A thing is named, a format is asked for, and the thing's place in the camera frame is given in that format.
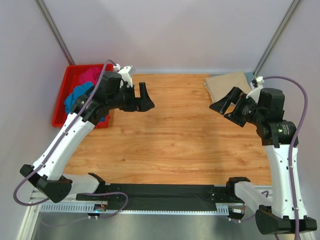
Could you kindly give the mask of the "beige t shirt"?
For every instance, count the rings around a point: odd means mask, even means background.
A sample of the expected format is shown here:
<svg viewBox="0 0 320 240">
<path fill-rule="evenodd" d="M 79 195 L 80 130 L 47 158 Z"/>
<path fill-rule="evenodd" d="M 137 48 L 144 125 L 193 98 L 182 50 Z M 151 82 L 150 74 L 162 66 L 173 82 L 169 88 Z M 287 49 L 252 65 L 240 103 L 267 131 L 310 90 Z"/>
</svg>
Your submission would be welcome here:
<svg viewBox="0 0 320 240">
<path fill-rule="evenodd" d="M 240 88 L 246 94 L 252 90 L 243 71 L 206 77 L 204 87 L 208 91 L 212 103 L 225 97 L 233 87 Z"/>
</svg>

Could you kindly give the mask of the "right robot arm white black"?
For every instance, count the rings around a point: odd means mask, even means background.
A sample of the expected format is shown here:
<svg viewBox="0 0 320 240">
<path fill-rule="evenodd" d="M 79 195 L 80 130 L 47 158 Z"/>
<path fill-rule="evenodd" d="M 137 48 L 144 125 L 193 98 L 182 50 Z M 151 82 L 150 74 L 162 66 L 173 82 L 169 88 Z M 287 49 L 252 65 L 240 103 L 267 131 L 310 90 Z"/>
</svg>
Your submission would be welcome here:
<svg viewBox="0 0 320 240">
<path fill-rule="evenodd" d="M 263 235 L 299 234 L 317 230 L 317 221 L 305 209 L 297 171 L 296 126 L 283 119 L 285 95 L 275 88 L 257 88 L 249 94 L 233 87 L 211 110 L 243 127 L 256 126 L 269 161 L 272 198 L 263 196 L 246 178 L 230 178 L 231 192 L 255 213 Z"/>
</svg>

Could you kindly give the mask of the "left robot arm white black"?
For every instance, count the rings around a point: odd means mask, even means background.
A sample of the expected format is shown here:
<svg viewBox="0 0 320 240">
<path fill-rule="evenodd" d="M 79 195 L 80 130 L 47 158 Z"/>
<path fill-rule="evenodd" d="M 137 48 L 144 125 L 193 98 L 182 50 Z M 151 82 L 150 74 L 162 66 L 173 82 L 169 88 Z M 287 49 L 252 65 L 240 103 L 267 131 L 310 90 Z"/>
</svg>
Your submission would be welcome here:
<svg viewBox="0 0 320 240">
<path fill-rule="evenodd" d="M 32 165 L 20 169 L 22 183 L 30 182 L 45 195 L 45 200 L 59 203 L 68 195 L 102 193 L 105 181 L 94 173 L 74 175 L 64 168 L 82 140 L 95 128 L 110 110 L 146 112 L 154 108 L 147 86 L 139 83 L 140 96 L 124 80 L 110 80 L 102 87 L 90 87 L 79 96 L 67 116 L 64 126 L 45 152 Z"/>
</svg>

